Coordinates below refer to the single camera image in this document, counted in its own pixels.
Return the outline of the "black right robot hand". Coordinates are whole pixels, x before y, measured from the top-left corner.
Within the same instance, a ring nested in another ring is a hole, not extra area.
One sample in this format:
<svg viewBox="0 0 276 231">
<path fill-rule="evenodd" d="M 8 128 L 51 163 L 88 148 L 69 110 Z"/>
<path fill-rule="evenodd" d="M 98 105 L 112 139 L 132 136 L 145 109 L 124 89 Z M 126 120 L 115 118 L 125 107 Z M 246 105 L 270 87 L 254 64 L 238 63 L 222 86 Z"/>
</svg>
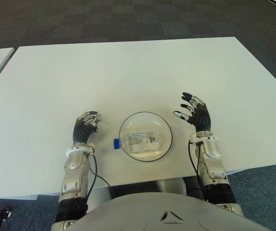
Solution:
<svg viewBox="0 0 276 231">
<path fill-rule="evenodd" d="M 182 108 L 187 109 L 190 115 L 181 113 L 180 111 L 173 111 L 173 114 L 193 125 L 196 132 L 211 131 L 211 118 L 206 104 L 197 96 L 187 92 L 182 93 L 181 97 L 188 104 L 181 104 Z"/>
</svg>

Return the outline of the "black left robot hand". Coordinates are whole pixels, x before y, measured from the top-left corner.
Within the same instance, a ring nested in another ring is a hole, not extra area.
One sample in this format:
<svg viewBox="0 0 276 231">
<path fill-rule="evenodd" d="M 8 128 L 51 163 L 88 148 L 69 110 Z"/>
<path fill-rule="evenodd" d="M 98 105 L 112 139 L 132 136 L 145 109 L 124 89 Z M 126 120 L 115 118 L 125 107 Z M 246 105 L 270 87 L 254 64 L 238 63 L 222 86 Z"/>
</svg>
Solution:
<svg viewBox="0 0 276 231">
<path fill-rule="evenodd" d="M 88 138 L 98 130 L 98 123 L 102 116 L 97 111 L 87 111 L 81 114 L 74 125 L 73 144 L 87 143 Z"/>
</svg>

